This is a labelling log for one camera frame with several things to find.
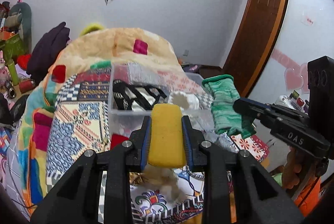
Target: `green cloth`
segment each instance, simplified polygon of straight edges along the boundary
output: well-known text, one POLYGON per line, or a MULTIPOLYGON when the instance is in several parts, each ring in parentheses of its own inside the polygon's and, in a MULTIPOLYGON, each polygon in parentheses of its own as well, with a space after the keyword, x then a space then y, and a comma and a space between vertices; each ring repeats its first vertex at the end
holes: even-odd
POLYGON ((104 69, 107 67, 111 67, 110 60, 96 62, 95 64, 91 65, 91 70, 104 69))
POLYGON ((231 75, 224 74, 204 79, 202 85, 210 92, 214 100, 211 104, 215 132, 222 134, 228 132, 228 136, 241 134, 242 138, 255 134, 250 119, 241 116, 233 109, 233 103, 240 95, 233 83, 231 75))

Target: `yellow sponge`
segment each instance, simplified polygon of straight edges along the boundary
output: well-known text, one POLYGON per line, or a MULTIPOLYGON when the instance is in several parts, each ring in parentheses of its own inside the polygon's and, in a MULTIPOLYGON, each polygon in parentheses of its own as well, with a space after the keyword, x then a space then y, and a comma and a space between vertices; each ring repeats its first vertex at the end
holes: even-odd
POLYGON ((173 104, 156 104, 153 107, 151 144, 148 163, 152 166, 179 168, 186 165, 183 147, 182 113, 173 104))

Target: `screw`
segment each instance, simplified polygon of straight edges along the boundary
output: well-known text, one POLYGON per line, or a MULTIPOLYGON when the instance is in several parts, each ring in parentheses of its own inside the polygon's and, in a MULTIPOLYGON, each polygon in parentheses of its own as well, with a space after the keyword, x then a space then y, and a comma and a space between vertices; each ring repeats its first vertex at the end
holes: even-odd
POLYGON ((88 149, 83 154, 86 157, 91 157, 94 154, 94 151, 92 149, 88 149))
POLYGON ((248 157, 250 155, 249 151, 245 149, 240 150, 239 153, 242 157, 248 157))
POLYGON ((208 147, 211 146, 211 142, 210 142, 210 141, 203 141, 203 142, 201 143, 201 145, 202 145, 203 147, 205 147, 205 148, 208 148, 208 147))
POLYGON ((132 142, 130 140, 125 140, 122 142, 122 146, 125 148, 128 148, 132 145, 132 142))

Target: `pink heart sticker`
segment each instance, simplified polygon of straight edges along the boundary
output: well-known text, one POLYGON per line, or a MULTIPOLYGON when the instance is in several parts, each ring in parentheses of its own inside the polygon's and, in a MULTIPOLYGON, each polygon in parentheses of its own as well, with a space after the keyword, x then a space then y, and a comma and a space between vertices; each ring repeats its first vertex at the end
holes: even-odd
POLYGON ((304 63, 300 66, 300 75, 303 77, 304 80, 304 84, 302 87, 302 93, 306 94, 309 93, 309 76, 308 76, 308 72, 307 72, 307 63, 304 63))
POLYGON ((303 77, 300 75, 300 73, 291 68, 285 70, 284 78, 287 90, 301 89, 304 84, 303 77))

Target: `bed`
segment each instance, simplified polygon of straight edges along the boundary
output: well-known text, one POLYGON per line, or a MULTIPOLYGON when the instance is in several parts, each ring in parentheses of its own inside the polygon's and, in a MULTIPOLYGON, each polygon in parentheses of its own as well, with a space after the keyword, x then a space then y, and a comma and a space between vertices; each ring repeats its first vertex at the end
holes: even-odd
MULTIPOLYGON (((109 150, 114 139, 127 138, 133 130, 109 131, 107 102, 111 64, 141 65, 163 76, 164 82, 172 87, 177 83, 185 91, 206 95, 186 77, 171 44, 156 34, 139 28, 114 28, 76 39, 59 54, 48 75, 27 100, 16 143, 22 199, 26 206, 38 204, 85 150, 109 150), (53 75, 59 66, 66 67, 62 82, 53 75)), ((203 133, 213 132, 210 110, 208 114, 209 118, 203 121, 194 120, 193 127, 203 133)), ((247 139, 226 136, 226 140, 230 142, 230 149, 236 152, 247 149, 259 161, 268 155, 268 148, 256 136, 247 139)), ((196 219, 193 217, 200 215, 204 175, 191 173, 187 167, 174 172, 179 188, 187 195, 181 201, 166 200, 160 189, 131 185, 135 223, 185 220, 191 223, 196 219)), ((101 223, 106 176, 102 178, 100 191, 98 221, 101 223)), ((33 208, 22 211, 30 215, 33 208)))

